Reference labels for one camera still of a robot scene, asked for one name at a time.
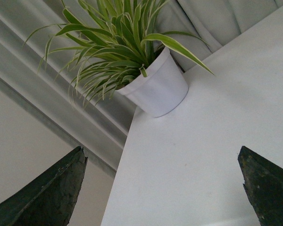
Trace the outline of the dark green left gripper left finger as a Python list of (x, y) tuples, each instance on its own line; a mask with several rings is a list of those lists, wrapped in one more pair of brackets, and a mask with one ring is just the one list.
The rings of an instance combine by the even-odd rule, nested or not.
[(66, 226), (81, 191), (88, 158), (76, 147), (0, 203), (0, 226)]

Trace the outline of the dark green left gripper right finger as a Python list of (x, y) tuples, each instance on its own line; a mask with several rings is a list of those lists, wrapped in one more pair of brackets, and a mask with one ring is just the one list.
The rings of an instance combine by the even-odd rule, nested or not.
[(283, 226), (283, 168), (242, 146), (244, 190), (262, 226)]

